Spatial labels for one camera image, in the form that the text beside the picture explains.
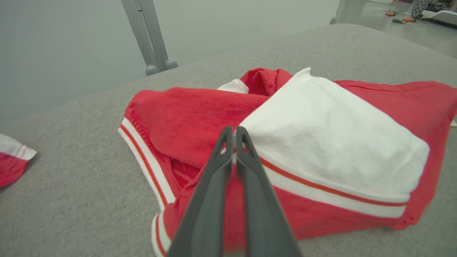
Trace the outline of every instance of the white lining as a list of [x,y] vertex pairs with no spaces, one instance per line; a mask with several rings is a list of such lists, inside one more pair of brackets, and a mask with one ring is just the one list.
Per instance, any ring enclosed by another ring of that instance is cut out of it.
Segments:
[[231,82],[218,87],[218,90],[247,94],[249,88],[241,80],[232,80]]
[[263,168],[273,186],[314,201],[328,203],[352,211],[386,218],[400,217],[406,208],[406,206],[383,206],[360,202],[314,187],[309,187],[285,177],[265,165],[263,165]]
[[3,134],[0,134],[0,152],[26,161],[30,160],[35,156],[35,154],[37,154],[34,149]]
[[[173,191],[171,190],[170,185],[168,184],[168,181],[166,180],[166,178],[163,174],[163,171],[162,171],[162,168],[160,167],[159,162],[156,160],[154,155],[151,153],[149,148],[146,146],[145,142],[143,141],[141,136],[138,134],[136,129],[133,127],[133,125],[130,123],[130,121],[127,120],[126,118],[124,118],[124,120],[122,121],[122,125],[131,134],[131,136],[137,143],[138,147],[140,148],[141,152],[143,153],[144,157],[146,158],[147,163],[144,163],[143,159],[141,158],[141,155],[138,153],[133,142],[124,133],[124,131],[121,128],[119,128],[118,129],[119,134],[122,136],[122,138],[124,138],[127,145],[130,147],[130,150],[133,152],[133,155],[135,155],[135,158],[137,159],[137,162],[140,165],[141,171],[145,175],[146,179],[148,180],[149,185],[151,186],[152,190],[154,191],[154,194],[157,198],[157,202],[159,203],[159,206],[160,206],[160,210],[163,211],[165,209],[166,204],[173,203],[176,200],[175,195],[173,194]],[[165,196],[165,199],[167,201],[166,203],[162,202],[162,198],[160,197],[159,191],[156,188],[146,165],[149,165],[152,172],[154,173],[155,179],[159,183],[159,187]]]

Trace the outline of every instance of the gray metal post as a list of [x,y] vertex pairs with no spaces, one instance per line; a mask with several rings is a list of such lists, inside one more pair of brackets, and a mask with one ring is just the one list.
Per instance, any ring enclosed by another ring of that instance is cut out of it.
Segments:
[[151,39],[154,52],[157,56],[159,67],[161,69],[163,67],[165,70],[178,67],[178,63],[175,60],[168,59],[153,0],[139,0],[139,3],[149,32],[149,38]]
[[122,0],[122,5],[124,6],[133,34],[137,39],[138,46],[143,55],[144,62],[146,63],[146,75],[150,76],[159,73],[161,70],[158,68],[157,59],[149,44],[148,35],[143,27],[143,22],[139,15],[135,0]]
[[340,0],[340,4],[338,5],[338,9],[336,10],[335,16],[333,16],[330,24],[339,23],[341,21],[341,16],[343,14],[343,9],[345,7],[345,0]]

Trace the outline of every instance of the red fabric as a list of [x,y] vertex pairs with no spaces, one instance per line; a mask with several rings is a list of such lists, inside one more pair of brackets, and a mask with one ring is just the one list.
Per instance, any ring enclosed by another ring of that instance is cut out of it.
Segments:
[[0,187],[18,180],[26,170],[28,161],[0,152]]
[[[236,127],[292,75],[283,70],[255,69],[242,81],[249,94],[205,89],[173,88],[142,91],[127,107],[125,117],[138,130],[160,162],[176,201],[166,205],[165,229],[173,238],[223,127]],[[429,81],[381,85],[335,81],[423,139],[430,154],[419,186],[411,194],[402,217],[379,218],[303,198],[275,188],[298,239],[388,226],[403,229],[415,224],[432,200],[444,156],[449,125],[457,111],[457,90]],[[233,174],[227,186],[225,249],[243,247],[242,187]]]

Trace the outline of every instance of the striped cuff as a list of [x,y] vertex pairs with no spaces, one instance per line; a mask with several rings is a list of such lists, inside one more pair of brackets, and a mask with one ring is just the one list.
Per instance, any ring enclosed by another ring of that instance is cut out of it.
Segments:
[[164,213],[157,214],[152,220],[151,240],[154,253],[158,257],[165,257],[171,246],[171,239],[165,230]]
[[163,211],[165,206],[173,203],[176,198],[165,178],[160,163],[128,119],[124,118],[118,132],[135,155],[141,171],[146,176],[157,202],[159,202],[160,210]]

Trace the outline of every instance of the red stripe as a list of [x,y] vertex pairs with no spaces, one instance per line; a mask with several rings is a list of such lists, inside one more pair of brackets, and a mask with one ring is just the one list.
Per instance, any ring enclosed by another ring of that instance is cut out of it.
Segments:
[[348,194],[348,193],[345,193],[345,192],[338,191],[338,190],[333,189],[333,188],[329,188],[329,187],[326,187],[326,186],[322,186],[322,185],[313,183],[311,181],[308,181],[308,180],[302,179],[300,177],[297,177],[296,175],[292,175],[289,172],[274,166],[273,164],[271,164],[267,160],[263,159],[262,157],[260,157],[260,161],[262,162],[263,165],[265,165],[267,168],[271,169],[272,171],[274,171],[276,173],[279,173],[279,174],[281,174],[281,175],[283,175],[283,176],[285,176],[287,178],[290,178],[290,179],[292,179],[292,180],[294,180],[294,181],[296,181],[298,183],[301,183],[301,184],[309,186],[309,187],[317,188],[317,189],[320,189],[320,190],[323,190],[323,191],[326,191],[326,192],[329,192],[329,193],[337,194],[337,195],[340,195],[340,196],[343,196],[343,197],[346,197],[346,198],[350,198],[350,199],[353,199],[353,200],[356,200],[356,201],[359,201],[359,202],[370,203],[370,204],[375,204],[375,205],[382,205],[382,206],[405,206],[407,204],[407,202],[406,203],[379,202],[379,201],[370,200],[370,199],[358,197],[358,196],[355,196],[355,195],[351,195],[351,194]]
[[157,238],[157,245],[159,246],[160,252],[165,257],[165,256],[167,256],[167,253],[165,252],[165,249],[162,246],[162,242],[160,242],[160,234],[159,234],[159,215],[160,214],[162,214],[162,213],[159,213],[157,215],[157,218],[155,219],[155,238]]
[[19,146],[19,148],[17,149],[17,152],[16,154],[14,155],[14,157],[17,157],[17,155],[19,154],[19,150],[21,149],[21,147],[23,146],[24,144],[21,144],[21,146]]
[[164,195],[164,193],[162,192],[162,189],[160,189],[159,182],[158,182],[157,179],[155,178],[154,173],[152,172],[151,166],[149,166],[149,163],[148,163],[148,161],[146,160],[146,157],[144,156],[143,152],[140,150],[140,147],[138,146],[138,144],[137,144],[137,142],[135,141],[135,139],[133,139],[133,136],[132,136],[132,135],[130,134],[130,132],[124,127],[124,125],[121,125],[121,129],[122,129],[122,131],[124,131],[124,133],[128,136],[128,138],[130,139],[130,141],[132,142],[132,144],[135,146],[137,152],[140,154],[141,159],[143,160],[144,166],[146,166],[146,169],[148,169],[148,173],[149,173],[149,175],[151,176],[152,182],[154,183],[155,188],[157,188],[157,191],[159,192],[159,195],[160,195],[160,198],[162,199],[162,202],[164,203],[164,205],[166,205],[166,204],[167,204],[167,201],[166,201],[166,199],[165,199],[165,195]]

